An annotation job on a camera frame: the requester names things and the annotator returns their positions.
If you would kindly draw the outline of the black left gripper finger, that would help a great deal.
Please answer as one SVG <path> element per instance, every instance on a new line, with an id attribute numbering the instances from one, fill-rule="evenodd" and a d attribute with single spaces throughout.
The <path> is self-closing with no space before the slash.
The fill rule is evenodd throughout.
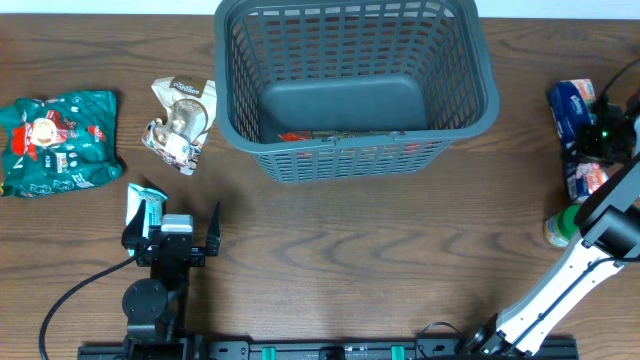
<path id="1" fill-rule="evenodd" d="M 206 233 L 205 250 L 207 257 L 217 256 L 219 253 L 221 245 L 219 214 L 220 202 L 217 202 Z"/>
<path id="2" fill-rule="evenodd" d="M 145 207 L 146 201 L 142 200 L 134 217 L 122 233 L 121 244 L 125 249 L 139 249 L 143 245 Z"/>

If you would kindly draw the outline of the blue Kleenex tissue multipack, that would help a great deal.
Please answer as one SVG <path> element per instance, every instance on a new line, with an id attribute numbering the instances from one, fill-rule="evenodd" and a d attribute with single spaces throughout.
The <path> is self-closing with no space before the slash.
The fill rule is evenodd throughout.
<path id="1" fill-rule="evenodd" d="M 563 80 L 547 95 L 562 147 L 563 175 L 571 204 L 582 204 L 608 180 L 604 169 L 595 162 L 578 160 L 572 147 L 578 130 L 593 125 L 596 117 L 590 106 L 596 100 L 590 79 Z"/>

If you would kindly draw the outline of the green lid jar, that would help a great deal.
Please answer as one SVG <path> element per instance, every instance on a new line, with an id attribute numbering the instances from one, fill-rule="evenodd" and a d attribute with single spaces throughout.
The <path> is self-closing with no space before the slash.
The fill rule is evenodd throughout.
<path id="1" fill-rule="evenodd" d="M 579 205 L 571 205 L 544 222 L 543 234 L 551 245 L 559 248 L 569 245 L 574 235 L 578 232 L 575 216 L 579 209 Z"/>

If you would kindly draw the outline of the red pasta packet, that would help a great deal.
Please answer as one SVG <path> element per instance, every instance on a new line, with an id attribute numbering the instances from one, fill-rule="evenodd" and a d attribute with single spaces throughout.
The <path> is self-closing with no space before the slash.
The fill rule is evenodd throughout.
<path id="1" fill-rule="evenodd" d="M 388 136 L 396 135 L 398 131 L 294 131 L 279 134 L 278 138 L 284 142 L 308 141 L 308 140 L 335 140 L 358 138 L 368 136 Z"/>

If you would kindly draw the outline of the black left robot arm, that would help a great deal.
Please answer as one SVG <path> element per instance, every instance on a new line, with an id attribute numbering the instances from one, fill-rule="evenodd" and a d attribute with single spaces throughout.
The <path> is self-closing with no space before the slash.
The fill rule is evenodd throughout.
<path id="1" fill-rule="evenodd" d="M 122 245 L 134 254 L 150 275 L 125 291 L 122 309 L 127 317 L 125 360 L 195 360 L 209 357 L 203 337 L 185 327 L 190 270 L 203 267 L 221 244 L 216 206 L 203 246 L 193 244 L 193 217 L 165 214 L 159 225 L 144 224 L 146 203 L 141 202 L 122 233 Z"/>

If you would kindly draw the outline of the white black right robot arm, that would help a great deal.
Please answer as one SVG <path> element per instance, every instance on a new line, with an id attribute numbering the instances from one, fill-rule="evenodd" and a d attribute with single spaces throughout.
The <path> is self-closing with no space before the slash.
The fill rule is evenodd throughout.
<path id="1" fill-rule="evenodd" d="M 591 105 L 596 122 L 580 128 L 568 161 L 572 185 L 588 163 L 624 166 L 580 204 L 577 230 L 562 257 L 521 300 L 503 310 L 467 342 L 466 350 L 485 355 L 536 354 L 552 328 L 591 290 L 623 267 L 639 260 L 639 103 L 627 110 L 601 94 Z"/>

